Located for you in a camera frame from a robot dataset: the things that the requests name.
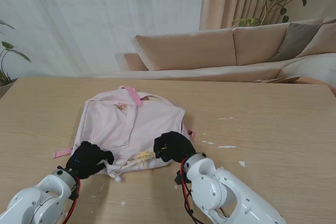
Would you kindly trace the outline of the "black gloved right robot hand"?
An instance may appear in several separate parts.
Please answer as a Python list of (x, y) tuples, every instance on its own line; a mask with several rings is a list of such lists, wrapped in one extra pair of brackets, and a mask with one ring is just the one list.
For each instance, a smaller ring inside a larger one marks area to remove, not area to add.
[(154, 140), (153, 152), (156, 158), (161, 158), (164, 162), (173, 160), (178, 163), (196, 154), (189, 139), (173, 131), (163, 133)]

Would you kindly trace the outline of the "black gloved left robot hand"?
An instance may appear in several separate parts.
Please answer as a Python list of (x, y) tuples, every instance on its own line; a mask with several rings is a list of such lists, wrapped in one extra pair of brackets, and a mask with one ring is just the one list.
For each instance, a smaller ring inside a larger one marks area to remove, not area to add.
[(87, 179), (103, 170), (105, 162), (113, 164), (114, 155), (111, 151), (104, 151), (96, 144), (83, 141), (68, 159), (65, 170), (78, 179)]

